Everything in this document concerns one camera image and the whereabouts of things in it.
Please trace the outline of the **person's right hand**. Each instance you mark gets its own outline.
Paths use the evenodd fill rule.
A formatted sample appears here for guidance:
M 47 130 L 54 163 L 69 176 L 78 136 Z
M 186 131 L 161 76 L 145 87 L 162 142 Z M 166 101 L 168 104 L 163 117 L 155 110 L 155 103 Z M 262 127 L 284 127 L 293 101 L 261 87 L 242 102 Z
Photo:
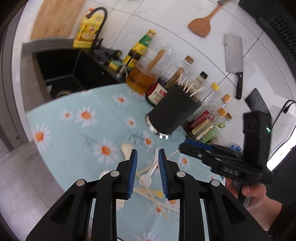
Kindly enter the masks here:
M 241 192 L 245 197 L 251 198 L 246 208 L 248 212 L 265 231 L 268 231 L 279 216 L 282 204 L 276 200 L 270 199 L 266 195 L 266 186 L 264 184 L 255 186 L 244 185 Z

